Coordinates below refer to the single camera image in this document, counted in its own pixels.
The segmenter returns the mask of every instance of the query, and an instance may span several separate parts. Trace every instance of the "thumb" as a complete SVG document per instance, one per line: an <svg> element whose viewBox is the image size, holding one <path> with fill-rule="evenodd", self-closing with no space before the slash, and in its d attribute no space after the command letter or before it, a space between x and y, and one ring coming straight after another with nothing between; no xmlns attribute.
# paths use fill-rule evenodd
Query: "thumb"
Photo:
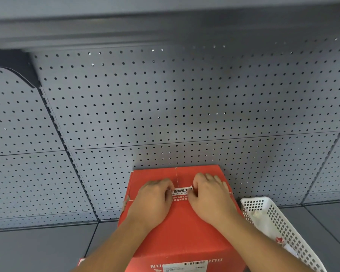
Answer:
<svg viewBox="0 0 340 272"><path fill-rule="evenodd" d="M165 205L170 209L172 203L172 192L171 190L166 190L165 194Z"/></svg>
<svg viewBox="0 0 340 272"><path fill-rule="evenodd" d="M189 201L191 207L194 208L194 204L198 200L198 197L195 195L193 189L188 189L187 193L188 193L188 201Z"/></svg>

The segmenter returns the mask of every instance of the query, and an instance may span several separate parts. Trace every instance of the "person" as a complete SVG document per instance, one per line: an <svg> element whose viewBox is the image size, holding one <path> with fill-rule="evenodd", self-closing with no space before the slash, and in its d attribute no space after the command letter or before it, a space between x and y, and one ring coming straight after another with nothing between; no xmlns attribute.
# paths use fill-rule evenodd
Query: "person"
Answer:
<svg viewBox="0 0 340 272"><path fill-rule="evenodd" d="M252 272L313 271L239 215L218 176L198 173L193 187L198 195L189 189L188 201L195 213L231 243ZM147 234L168 214L173 190L170 179L146 183L123 223L72 272L124 272Z"/></svg>

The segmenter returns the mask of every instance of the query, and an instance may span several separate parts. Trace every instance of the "red cardboard box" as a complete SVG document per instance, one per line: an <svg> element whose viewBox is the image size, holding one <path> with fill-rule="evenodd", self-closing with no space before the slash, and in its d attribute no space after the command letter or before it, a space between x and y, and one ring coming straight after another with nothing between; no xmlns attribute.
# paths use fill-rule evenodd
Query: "red cardboard box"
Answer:
<svg viewBox="0 0 340 272"><path fill-rule="evenodd" d="M135 170L131 173L120 225L138 190L149 180L170 178L175 189L192 186L195 174L209 173L227 180L218 165ZM232 245L200 219L179 189L166 219L140 245L126 272L242 272L245 263Z"/></svg>

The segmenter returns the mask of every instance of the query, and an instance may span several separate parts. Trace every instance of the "person's right hand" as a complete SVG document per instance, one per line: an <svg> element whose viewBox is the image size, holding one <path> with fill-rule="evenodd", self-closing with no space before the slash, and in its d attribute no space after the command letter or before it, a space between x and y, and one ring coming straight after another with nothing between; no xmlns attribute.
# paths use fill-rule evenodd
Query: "person's right hand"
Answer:
<svg viewBox="0 0 340 272"><path fill-rule="evenodd" d="M237 214L237 209L229 196L227 183L222 182L216 175L203 175L198 173L194 177L194 189L198 196L188 189L188 201L195 213L216 229L222 224L224 218Z"/></svg>

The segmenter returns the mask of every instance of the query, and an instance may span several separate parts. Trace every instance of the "barcode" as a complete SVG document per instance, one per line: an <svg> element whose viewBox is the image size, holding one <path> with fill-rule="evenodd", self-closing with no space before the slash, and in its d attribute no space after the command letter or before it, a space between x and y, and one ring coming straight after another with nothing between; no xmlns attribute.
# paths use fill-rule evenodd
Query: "barcode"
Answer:
<svg viewBox="0 0 340 272"><path fill-rule="evenodd" d="M203 263L205 263L204 260L203 260L203 261L193 261L193 262L191 262L191 263L183 263L183 265L203 264Z"/></svg>

